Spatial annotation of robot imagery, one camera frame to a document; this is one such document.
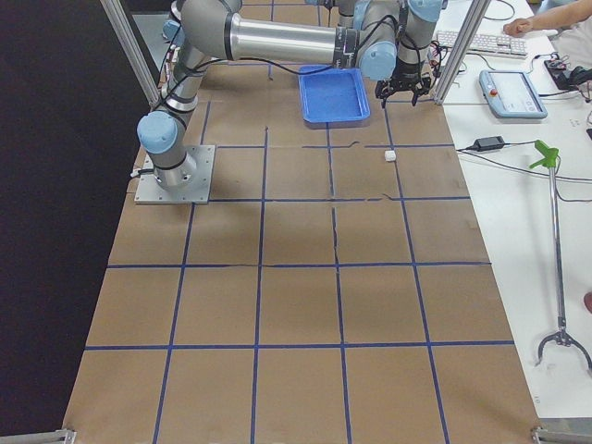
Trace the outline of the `person hand on mouse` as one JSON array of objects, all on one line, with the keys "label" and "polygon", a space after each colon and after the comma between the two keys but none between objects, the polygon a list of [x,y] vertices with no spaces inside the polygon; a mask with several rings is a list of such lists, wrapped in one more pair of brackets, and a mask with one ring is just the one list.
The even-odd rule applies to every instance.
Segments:
[{"label": "person hand on mouse", "polygon": [[514,21],[505,24],[502,28],[503,33],[511,37],[525,35],[533,29],[533,22],[530,18],[517,18]]}]

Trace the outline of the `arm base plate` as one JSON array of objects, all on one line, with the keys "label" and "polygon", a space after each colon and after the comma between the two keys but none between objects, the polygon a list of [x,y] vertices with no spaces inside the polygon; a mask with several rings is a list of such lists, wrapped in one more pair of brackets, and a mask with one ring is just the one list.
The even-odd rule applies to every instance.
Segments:
[{"label": "arm base plate", "polygon": [[152,172],[139,177],[136,204],[208,204],[216,147],[189,145],[186,157],[177,168],[156,168],[147,154],[144,169]]}]

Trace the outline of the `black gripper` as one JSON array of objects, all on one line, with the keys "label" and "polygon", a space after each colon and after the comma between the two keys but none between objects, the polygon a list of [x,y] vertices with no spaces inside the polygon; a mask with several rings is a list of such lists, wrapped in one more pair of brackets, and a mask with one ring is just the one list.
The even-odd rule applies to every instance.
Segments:
[{"label": "black gripper", "polygon": [[412,92],[412,106],[416,106],[418,99],[429,93],[431,78],[428,73],[422,73],[423,64],[423,61],[408,63],[397,58],[391,77],[376,83],[376,98],[380,100],[382,108],[386,107],[389,97],[397,92]]}]

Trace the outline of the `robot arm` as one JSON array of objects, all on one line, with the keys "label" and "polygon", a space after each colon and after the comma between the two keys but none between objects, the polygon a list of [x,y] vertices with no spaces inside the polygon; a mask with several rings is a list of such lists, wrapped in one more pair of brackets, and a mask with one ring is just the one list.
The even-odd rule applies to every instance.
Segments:
[{"label": "robot arm", "polygon": [[345,124],[368,115],[363,83],[386,101],[395,93],[429,93],[424,65],[439,20],[439,1],[326,1],[337,12],[324,26],[247,18],[240,1],[178,1],[166,30],[171,50],[158,104],[137,127],[155,187],[184,200],[206,187],[208,147],[191,147],[185,132],[208,70],[238,72],[253,63],[279,68],[299,81],[303,119]]},{"label": "robot arm", "polygon": [[[327,11],[327,25],[331,25],[331,12],[337,10],[337,24],[346,28],[365,30],[379,22],[386,15],[394,17],[394,29],[405,29],[408,17],[408,1],[302,1],[308,6],[324,8]],[[173,1],[168,18],[162,29],[162,37],[167,42],[182,39],[181,12],[185,1]]]}]

